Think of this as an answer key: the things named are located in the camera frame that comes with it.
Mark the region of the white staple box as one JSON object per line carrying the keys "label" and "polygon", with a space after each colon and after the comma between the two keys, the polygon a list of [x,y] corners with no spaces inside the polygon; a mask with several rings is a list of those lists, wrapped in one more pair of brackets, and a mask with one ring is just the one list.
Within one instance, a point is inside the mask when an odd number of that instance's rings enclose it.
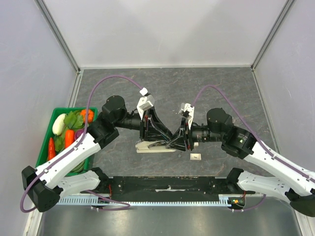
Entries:
{"label": "white staple box", "polygon": [[200,153],[191,153],[190,154],[190,160],[197,160],[200,161],[201,158],[201,154]]}

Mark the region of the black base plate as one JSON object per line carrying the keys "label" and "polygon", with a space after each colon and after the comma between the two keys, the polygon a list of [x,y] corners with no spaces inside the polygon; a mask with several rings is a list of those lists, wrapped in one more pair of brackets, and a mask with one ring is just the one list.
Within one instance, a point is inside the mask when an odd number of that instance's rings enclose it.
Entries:
{"label": "black base plate", "polygon": [[214,201],[219,195],[243,195],[244,190],[215,177],[119,177],[109,178],[92,190],[110,194],[116,201]]}

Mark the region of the green plastic bin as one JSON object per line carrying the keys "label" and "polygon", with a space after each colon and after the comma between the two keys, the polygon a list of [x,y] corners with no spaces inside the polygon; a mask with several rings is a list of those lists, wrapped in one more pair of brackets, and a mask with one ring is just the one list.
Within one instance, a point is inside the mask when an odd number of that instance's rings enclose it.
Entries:
{"label": "green plastic bin", "polygon": [[[56,155],[59,154],[59,152],[64,150],[64,136],[65,136],[65,132],[66,132],[66,130],[68,130],[68,128],[65,127],[63,129],[63,132],[61,135],[59,135],[59,136],[54,135],[52,132],[52,126],[53,126],[53,123],[56,120],[56,118],[63,113],[68,114],[70,111],[84,110],[84,109],[85,109],[84,107],[75,107],[75,108],[55,108],[53,110],[35,167],[43,165],[47,162],[48,144],[49,144],[49,139],[51,137],[54,139]],[[90,159],[92,157],[94,157],[93,154],[90,157],[86,158],[85,160],[88,159],[90,161]],[[71,173],[71,171],[70,171],[66,175],[66,177],[82,174],[85,171],[89,170],[89,168],[90,168],[90,163],[89,163],[89,166],[86,170],[84,170],[80,173]]]}

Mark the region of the green toy beans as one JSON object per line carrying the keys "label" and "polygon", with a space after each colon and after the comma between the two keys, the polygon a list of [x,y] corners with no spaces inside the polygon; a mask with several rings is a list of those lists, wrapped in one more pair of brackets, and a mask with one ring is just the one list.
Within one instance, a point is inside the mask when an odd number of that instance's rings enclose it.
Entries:
{"label": "green toy beans", "polygon": [[71,173],[80,173],[84,170],[86,170],[89,166],[89,160],[84,160],[82,162],[80,162],[76,167],[74,167],[72,170],[71,170]]}

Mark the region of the white toy eggplant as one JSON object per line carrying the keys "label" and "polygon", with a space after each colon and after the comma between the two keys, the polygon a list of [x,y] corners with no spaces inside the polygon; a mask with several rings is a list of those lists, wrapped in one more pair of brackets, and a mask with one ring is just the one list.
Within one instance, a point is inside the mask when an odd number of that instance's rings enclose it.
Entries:
{"label": "white toy eggplant", "polygon": [[54,121],[53,126],[52,126],[52,132],[54,135],[59,136],[62,134],[63,129],[65,127],[65,123],[64,123],[65,117],[66,117],[66,114],[63,113],[59,115]]}

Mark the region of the red toy chili pepper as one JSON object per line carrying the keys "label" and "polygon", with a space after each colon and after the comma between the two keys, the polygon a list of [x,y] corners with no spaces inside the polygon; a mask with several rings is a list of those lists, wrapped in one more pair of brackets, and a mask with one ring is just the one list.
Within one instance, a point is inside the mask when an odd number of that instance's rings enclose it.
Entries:
{"label": "red toy chili pepper", "polygon": [[54,143],[54,139],[51,137],[49,139],[49,144],[48,144],[47,161],[50,161],[55,156],[56,156],[55,143]]}

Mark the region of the green toy leafy vegetable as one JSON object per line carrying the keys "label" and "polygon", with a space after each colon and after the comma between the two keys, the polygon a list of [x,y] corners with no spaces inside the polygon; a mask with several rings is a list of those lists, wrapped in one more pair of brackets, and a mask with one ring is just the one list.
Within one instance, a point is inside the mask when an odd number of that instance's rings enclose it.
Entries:
{"label": "green toy leafy vegetable", "polygon": [[84,119],[81,115],[81,110],[70,111],[66,114],[64,120],[64,124],[68,129],[81,129],[84,126]]}

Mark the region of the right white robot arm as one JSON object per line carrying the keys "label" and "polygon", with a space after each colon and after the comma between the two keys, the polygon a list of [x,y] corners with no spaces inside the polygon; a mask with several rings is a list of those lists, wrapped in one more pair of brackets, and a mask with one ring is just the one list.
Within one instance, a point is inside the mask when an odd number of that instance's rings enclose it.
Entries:
{"label": "right white robot arm", "polygon": [[253,191],[283,200],[303,215],[315,215],[315,173],[286,159],[268,147],[249,130],[233,124],[232,116],[222,108],[206,114],[207,125],[193,123],[194,107],[183,104],[180,109],[183,126],[176,138],[184,138],[184,150],[193,149],[196,142],[221,142],[227,154],[253,163],[271,174],[254,175],[234,168],[225,181],[230,193]]}

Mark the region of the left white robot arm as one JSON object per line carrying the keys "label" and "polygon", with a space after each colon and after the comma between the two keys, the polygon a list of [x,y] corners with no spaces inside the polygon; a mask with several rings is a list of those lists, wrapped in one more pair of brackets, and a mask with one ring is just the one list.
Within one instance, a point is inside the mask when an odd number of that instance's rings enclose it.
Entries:
{"label": "left white robot arm", "polygon": [[127,112],[125,101],[115,95],[107,99],[102,111],[83,134],[52,160],[33,168],[22,170],[23,198],[29,197],[34,209],[45,212],[68,195],[95,190],[103,193],[108,189],[108,177],[100,168],[84,174],[68,176],[82,161],[99,152],[119,136],[118,128],[138,130],[142,142],[161,142],[162,148],[171,140],[171,131],[157,117],[152,95],[139,99],[137,108]]}

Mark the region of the purple toy onion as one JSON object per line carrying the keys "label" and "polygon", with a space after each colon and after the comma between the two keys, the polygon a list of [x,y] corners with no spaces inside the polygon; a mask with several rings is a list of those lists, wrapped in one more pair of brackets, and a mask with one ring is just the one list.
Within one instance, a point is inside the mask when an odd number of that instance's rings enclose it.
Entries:
{"label": "purple toy onion", "polygon": [[77,140],[84,133],[84,129],[79,129],[74,134],[74,139]]}

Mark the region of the orange toy pumpkin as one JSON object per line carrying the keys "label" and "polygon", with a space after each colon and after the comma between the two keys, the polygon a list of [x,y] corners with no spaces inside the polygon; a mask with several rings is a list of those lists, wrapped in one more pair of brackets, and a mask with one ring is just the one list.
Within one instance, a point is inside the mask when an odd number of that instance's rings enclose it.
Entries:
{"label": "orange toy pumpkin", "polygon": [[95,116],[95,113],[90,109],[88,109],[88,110],[84,109],[80,112],[80,115],[83,118],[83,123],[85,123],[85,122],[92,123],[94,116]]}

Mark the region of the beige black stapler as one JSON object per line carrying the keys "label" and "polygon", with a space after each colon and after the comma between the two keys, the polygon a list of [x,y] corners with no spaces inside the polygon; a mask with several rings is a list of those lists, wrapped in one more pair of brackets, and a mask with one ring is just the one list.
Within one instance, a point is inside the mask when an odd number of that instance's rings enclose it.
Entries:
{"label": "beige black stapler", "polygon": [[135,144],[137,153],[168,153],[175,152],[173,148],[167,148],[162,141],[139,141]]}

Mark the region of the orange toy carrot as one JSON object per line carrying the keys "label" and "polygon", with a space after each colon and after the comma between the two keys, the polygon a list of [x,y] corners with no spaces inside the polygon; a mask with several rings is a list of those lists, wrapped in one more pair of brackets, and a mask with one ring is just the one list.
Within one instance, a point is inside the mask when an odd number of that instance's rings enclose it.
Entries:
{"label": "orange toy carrot", "polygon": [[64,137],[64,147],[68,148],[72,143],[75,141],[75,132],[74,130],[67,130],[65,132],[65,137]]}

